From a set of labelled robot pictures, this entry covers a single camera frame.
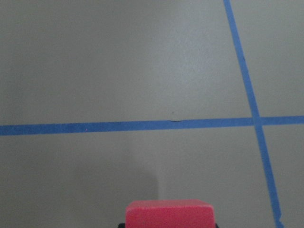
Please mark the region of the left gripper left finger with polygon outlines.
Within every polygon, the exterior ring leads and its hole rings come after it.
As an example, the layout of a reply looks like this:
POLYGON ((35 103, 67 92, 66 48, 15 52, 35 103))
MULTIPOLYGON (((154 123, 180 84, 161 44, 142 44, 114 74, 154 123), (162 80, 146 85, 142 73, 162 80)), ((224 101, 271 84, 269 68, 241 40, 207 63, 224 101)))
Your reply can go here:
POLYGON ((125 223, 120 223, 120 224, 118 225, 118 228, 125 228, 125 223))

